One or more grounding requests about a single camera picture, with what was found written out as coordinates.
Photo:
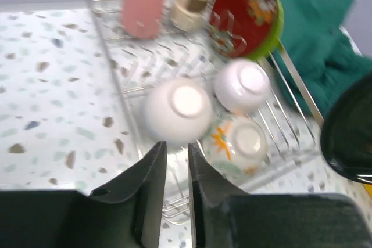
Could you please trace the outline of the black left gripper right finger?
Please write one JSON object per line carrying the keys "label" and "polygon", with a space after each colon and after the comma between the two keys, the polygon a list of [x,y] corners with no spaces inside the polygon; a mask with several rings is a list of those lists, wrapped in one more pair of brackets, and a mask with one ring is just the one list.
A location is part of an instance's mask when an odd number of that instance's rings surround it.
{"label": "black left gripper right finger", "polygon": [[251,195],[188,145],[193,247],[370,247],[371,232],[348,197]]}

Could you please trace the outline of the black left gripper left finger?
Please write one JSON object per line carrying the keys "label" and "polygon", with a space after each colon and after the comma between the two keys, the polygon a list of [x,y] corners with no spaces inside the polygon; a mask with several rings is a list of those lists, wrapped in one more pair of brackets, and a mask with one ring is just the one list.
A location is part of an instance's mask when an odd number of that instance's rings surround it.
{"label": "black left gripper left finger", "polygon": [[158,247],[167,145],[84,195],[72,189],[1,192],[2,247]]}

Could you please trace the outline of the white floral bowl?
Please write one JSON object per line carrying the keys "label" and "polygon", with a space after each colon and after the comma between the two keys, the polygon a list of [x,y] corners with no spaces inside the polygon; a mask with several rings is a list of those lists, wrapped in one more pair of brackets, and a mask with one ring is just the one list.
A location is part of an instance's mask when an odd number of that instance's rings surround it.
{"label": "white floral bowl", "polygon": [[207,162],[230,181],[241,181],[263,165],[269,144],[261,127],[247,116],[222,114],[202,140]]}

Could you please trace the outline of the white speckled bowl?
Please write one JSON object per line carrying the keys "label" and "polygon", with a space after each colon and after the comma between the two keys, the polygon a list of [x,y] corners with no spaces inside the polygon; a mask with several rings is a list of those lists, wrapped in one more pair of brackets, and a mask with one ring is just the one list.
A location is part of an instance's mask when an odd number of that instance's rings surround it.
{"label": "white speckled bowl", "polygon": [[270,92],[263,68],[248,59],[230,60],[214,78],[214,94],[233,114],[249,114],[259,108]]}

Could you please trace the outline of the black plate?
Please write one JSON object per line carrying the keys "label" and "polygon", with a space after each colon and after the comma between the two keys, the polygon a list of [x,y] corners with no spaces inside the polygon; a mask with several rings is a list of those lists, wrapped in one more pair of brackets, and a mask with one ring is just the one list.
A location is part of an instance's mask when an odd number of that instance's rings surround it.
{"label": "black plate", "polygon": [[334,103],[321,128],[320,147],[336,173],[371,184],[371,73]]}

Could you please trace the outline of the metal wire dish rack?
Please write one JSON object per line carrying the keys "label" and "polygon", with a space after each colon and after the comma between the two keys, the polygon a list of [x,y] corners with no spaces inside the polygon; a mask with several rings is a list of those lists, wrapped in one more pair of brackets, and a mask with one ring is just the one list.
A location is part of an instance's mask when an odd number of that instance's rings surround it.
{"label": "metal wire dish rack", "polygon": [[110,66],[131,144],[139,157],[158,141],[167,143],[163,218],[174,225],[190,219],[188,145],[196,144],[207,161],[229,181],[250,192],[273,182],[319,155],[317,124],[301,109],[291,109],[262,59],[270,79],[263,104],[247,116],[263,139],[262,158],[239,163],[221,157],[214,135],[226,121],[238,122],[214,97],[213,81],[223,62],[209,52],[206,31],[185,32],[164,20],[151,40],[128,35],[119,23],[121,0],[85,0]]}

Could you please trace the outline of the pink plastic cup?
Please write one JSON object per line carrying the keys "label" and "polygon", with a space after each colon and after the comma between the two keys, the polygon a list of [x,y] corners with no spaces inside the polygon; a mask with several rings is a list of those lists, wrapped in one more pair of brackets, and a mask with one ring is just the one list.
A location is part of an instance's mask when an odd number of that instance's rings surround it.
{"label": "pink plastic cup", "polygon": [[158,36],[164,0],[124,0],[121,24],[133,37],[151,39]]}

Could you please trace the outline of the red floral plate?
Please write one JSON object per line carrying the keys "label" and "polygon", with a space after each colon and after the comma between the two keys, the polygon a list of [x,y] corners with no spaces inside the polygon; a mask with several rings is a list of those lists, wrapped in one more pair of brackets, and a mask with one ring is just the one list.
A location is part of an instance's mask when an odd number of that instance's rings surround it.
{"label": "red floral plate", "polygon": [[212,47],[223,57],[246,57],[267,37],[277,13],[277,0],[215,0],[209,19]]}

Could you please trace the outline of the steel cup beige sleeve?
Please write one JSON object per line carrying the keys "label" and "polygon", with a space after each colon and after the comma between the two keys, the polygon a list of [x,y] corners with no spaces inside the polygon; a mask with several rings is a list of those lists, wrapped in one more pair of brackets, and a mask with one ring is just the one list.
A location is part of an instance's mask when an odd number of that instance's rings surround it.
{"label": "steel cup beige sleeve", "polygon": [[210,0],[173,0],[170,20],[180,30],[195,31],[203,26],[203,13]]}

